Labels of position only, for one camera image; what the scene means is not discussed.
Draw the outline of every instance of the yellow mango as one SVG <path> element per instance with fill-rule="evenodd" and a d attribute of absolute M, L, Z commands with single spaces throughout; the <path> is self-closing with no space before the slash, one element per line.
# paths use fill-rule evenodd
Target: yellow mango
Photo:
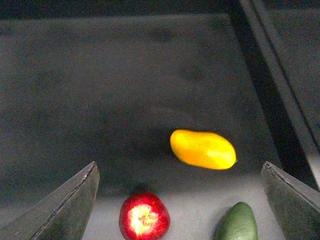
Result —
<path fill-rule="evenodd" d="M 177 129 L 171 134 L 170 146 L 178 159 L 193 166 L 225 170 L 237 161 L 233 145 L 213 132 Z"/>

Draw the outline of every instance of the green avocado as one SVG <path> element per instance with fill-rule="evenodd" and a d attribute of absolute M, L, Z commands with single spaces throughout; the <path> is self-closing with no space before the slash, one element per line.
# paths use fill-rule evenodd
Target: green avocado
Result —
<path fill-rule="evenodd" d="M 214 240 L 258 240 L 254 212 L 245 202 L 238 202 L 221 219 Z"/>

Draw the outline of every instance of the table surface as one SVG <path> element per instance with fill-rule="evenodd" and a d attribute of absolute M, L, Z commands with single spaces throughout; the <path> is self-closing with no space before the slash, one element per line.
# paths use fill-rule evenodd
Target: table surface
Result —
<path fill-rule="evenodd" d="M 149 184 L 168 208 L 163 238 L 211 239 L 248 203 L 260 240 L 284 240 L 260 170 L 281 167 L 225 14 L 5 23 L 0 36 L 0 226 L 91 161 L 101 181 L 84 240 L 122 239 L 119 211 Z M 186 165 L 170 133 L 216 132 L 234 145 L 226 171 Z"/>

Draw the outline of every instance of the apple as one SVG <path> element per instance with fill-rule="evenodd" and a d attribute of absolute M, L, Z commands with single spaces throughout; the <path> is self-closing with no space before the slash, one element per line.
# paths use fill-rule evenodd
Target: apple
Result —
<path fill-rule="evenodd" d="M 170 216 L 161 200 L 151 192 L 139 192 L 124 201 L 119 228 L 126 240 L 159 240 L 170 226 Z"/>

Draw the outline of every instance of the mango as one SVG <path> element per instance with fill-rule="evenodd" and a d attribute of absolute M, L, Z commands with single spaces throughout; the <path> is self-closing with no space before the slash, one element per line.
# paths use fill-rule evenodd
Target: mango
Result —
<path fill-rule="evenodd" d="M 224 215 L 214 240 L 258 240 L 258 227 L 254 212 L 245 202 L 238 202 Z"/>
<path fill-rule="evenodd" d="M 226 170 L 237 161 L 233 145 L 213 132 L 177 129 L 171 134 L 170 146 L 179 160 L 193 166 Z"/>

